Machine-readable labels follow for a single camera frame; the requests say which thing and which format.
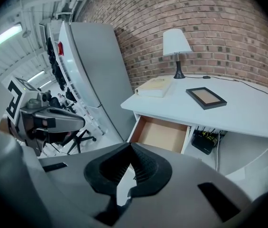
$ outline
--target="black cable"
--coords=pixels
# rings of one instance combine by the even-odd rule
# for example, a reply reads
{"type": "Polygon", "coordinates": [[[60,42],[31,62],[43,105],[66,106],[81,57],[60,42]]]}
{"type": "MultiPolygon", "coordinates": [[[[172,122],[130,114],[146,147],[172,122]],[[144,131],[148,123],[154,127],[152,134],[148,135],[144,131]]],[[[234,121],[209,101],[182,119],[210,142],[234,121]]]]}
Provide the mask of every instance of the black cable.
{"type": "MultiPolygon", "coordinates": [[[[204,77],[188,77],[188,76],[185,76],[186,78],[203,78],[203,79],[205,79],[204,77]]],[[[215,77],[215,76],[208,76],[209,78],[217,78],[217,79],[221,79],[221,80],[227,80],[227,81],[235,81],[235,82],[242,82],[242,81],[240,81],[240,80],[237,80],[237,79],[226,79],[226,78],[218,78],[218,77],[215,77]]],[[[268,95],[268,93],[267,92],[265,92],[265,91],[263,91],[263,90],[261,90],[261,89],[257,89],[257,88],[255,88],[255,87],[253,87],[253,86],[250,86],[251,88],[253,88],[253,89],[256,89],[256,90],[259,90],[259,91],[261,91],[261,92],[263,92],[263,93],[266,93],[267,95],[268,95]]]]}

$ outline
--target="white lampshade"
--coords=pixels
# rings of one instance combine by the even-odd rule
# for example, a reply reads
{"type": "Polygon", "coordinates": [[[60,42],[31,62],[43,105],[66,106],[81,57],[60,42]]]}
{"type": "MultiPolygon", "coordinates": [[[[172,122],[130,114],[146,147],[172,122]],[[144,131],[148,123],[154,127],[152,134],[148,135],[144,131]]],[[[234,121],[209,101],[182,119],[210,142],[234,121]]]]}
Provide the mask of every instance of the white lampshade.
{"type": "Polygon", "coordinates": [[[173,28],[163,33],[163,56],[191,51],[190,45],[182,30],[173,28]]]}

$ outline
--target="white floor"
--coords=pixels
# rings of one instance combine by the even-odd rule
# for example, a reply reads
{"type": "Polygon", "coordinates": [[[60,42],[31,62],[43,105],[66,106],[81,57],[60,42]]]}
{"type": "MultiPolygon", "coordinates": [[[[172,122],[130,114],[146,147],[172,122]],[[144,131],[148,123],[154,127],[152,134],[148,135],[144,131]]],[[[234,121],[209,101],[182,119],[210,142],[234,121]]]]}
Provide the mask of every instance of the white floor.
{"type": "MultiPolygon", "coordinates": [[[[85,133],[84,137],[93,136],[96,138],[96,141],[94,142],[92,141],[92,139],[89,139],[87,141],[81,142],[80,144],[81,153],[105,148],[120,143],[120,141],[117,140],[111,134],[109,129],[104,135],[101,135],[100,131],[95,129],[95,127],[89,124],[87,121],[85,127],[81,129],[77,135],[81,134],[85,129],[87,129],[90,132],[90,134],[85,133]]],[[[73,141],[70,141],[64,147],[58,146],[57,144],[53,144],[60,151],[60,153],[56,151],[50,144],[46,144],[46,147],[43,149],[43,152],[39,158],[66,155],[66,153],[68,152],[73,143],[74,143],[73,141]]],[[[77,147],[74,147],[70,152],[70,154],[77,154],[77,153],[78,153],[77,147]]]]}

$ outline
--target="fluorescent light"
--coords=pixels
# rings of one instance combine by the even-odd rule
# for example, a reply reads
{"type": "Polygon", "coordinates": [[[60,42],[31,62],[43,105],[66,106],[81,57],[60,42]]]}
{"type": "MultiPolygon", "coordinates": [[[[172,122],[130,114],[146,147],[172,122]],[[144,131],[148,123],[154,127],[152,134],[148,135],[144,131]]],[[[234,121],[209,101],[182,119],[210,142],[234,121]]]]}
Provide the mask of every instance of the fluorescent light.
{"type": "Polygon", "coordinates": [[[38,76],[40,76],[40,75],[42,75],[42,74],[44,74],[44,73],[45,73],[44,70],[42,70],[40,73],[38,73],[38,74],[36,74],[35,76],[33,76],[32,78],[30,78],[30,79],[28,80],[28,82],[34,80],[35,78],[37,78],[38,76]]]}
{"type": "Polygon", "coordinates": [[[22,31],[20,24],[11,27],[0,35],[0,44],[22,31]]]}
{"type": "Polygon", "coordinates": [[[48,82],[46,82],[44,85],[41,85],[39,88],[42,88],[44,86],[46,86],[47,84],[49,84],[51,82],[51,80],[49,80],[48,82]]]}

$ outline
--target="office chair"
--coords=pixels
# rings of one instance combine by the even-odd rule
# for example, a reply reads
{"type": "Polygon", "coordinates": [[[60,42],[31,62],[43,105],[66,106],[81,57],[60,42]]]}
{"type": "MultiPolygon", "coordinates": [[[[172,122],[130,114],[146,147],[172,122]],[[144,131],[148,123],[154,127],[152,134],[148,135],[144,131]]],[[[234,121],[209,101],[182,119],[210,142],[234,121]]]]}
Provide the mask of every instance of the office chair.
{"type": "Polygon", "coordinates": [[[90,132],[88,130],[84,130],[82,134],[80,134],[79,136],[77,136],[77,133],[79,133],[79,130],[77,131],[74,131],[71,133],[70,136],[66,137],[64,139],[64,141],[62,143],[60,143],[60,145],[62,146],[65,146],[66,144],[68,144],[71,140],[74,141],[74,143],[72,144],[71,148],[68,150],[67,154],[69,155],[69,153],[73,150],[73,148],[75,146],[77,146],[77,150],[78,150],[78,153],[81,153],[80,151],[80,143],[83,142],[83,141],[86,141],[86,140],[89,140],[89,139],[92,139],[93,141],[96,141],[97,139],[94,137],[94,136],[89,136],[89,137],[85,137],[83,138],[83,135],[85,133],[87,134],[90,134],[90,132]]]}

